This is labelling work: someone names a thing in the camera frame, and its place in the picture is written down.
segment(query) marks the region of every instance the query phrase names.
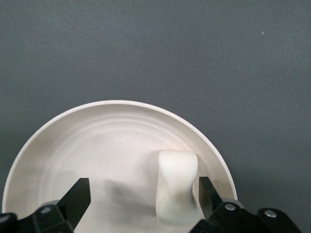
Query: gray surface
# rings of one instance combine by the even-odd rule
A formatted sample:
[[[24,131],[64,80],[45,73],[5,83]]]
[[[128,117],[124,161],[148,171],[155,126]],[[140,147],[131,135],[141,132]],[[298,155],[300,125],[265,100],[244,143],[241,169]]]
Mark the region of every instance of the gray surface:
[[[137,100],[202,131],[246,209],[311,232],[310,3],[0,1],[0,49],[1,194],[48,120]]]

